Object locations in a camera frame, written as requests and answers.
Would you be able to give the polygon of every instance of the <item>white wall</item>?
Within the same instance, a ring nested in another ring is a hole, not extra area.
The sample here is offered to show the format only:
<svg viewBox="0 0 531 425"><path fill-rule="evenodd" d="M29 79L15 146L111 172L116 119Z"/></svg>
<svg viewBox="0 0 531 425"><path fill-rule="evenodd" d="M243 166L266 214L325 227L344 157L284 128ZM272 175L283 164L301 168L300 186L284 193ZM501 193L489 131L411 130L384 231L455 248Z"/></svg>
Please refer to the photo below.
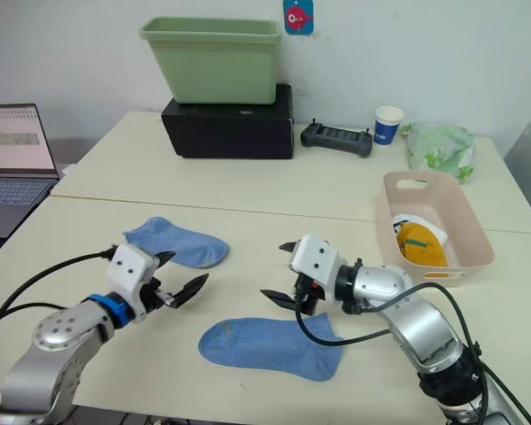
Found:
<svg viewBox="0 0 531 425"><path fill-rule="evenodd" d="M0 103L35 101L50 138L98 138L171 93L138 28L157 15L281 20L281 0L0 0ZM316 0L316 33L284 35L298 121L407 121L494 137L531 120L531 0Z"/></svg>

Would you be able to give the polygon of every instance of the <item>green plastic bin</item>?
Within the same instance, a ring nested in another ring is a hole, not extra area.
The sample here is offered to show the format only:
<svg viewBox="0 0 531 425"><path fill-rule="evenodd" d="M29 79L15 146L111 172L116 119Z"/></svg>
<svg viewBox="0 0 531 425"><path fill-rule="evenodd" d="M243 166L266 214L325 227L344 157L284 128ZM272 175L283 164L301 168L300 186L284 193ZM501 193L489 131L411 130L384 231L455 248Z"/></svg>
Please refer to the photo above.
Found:
<svg viewBox="0 0 531 425"><path fill-rule="evenodd" d="M281 33L271 20L159 17L140 29L177 102L272 104Z"/></svg>

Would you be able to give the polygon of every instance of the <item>black game controller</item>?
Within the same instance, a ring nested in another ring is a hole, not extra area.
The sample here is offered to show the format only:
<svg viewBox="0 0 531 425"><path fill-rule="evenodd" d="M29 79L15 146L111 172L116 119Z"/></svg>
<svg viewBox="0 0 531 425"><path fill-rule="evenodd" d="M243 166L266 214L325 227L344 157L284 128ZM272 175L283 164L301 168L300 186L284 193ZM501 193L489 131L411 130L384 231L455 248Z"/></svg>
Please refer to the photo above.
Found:
<svg viewBox="0 0 531 425"><path fill-rule="evenodd" d="M301 143L307 147L321 146L357 153L360 157L365 158L372 152L373 137L368 128L366 131L355 133L340 128L324 127L313 119L312 124L309 124L301 133Z"/></svg>

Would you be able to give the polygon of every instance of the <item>blue cup label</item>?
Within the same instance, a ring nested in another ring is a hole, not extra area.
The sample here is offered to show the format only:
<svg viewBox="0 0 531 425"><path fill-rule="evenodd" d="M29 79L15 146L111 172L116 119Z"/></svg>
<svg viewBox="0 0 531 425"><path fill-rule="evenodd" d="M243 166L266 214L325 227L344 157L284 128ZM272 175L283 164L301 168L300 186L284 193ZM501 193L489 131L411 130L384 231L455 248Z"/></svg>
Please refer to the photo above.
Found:
<svg viewBox="0 0 531 425"><path fill-rule="evenodd" d="M373 130L373 140L378 144L390 144L396 136L398 127L399 124L396 124L395 126L386 126L376 120L375 128Z"/></svg>

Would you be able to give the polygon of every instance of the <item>laptop keyboard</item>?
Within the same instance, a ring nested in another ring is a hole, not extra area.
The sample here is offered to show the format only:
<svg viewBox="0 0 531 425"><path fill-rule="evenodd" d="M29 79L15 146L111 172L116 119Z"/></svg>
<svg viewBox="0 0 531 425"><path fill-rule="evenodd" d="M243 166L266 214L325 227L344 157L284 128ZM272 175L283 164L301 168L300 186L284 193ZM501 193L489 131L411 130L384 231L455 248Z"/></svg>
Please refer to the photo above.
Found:
<svg viewBox="0 0 531 425"><path fill-rule="evenodd" d="M39 180L0 179L0 205L31 205L49 186Z"/></svg>

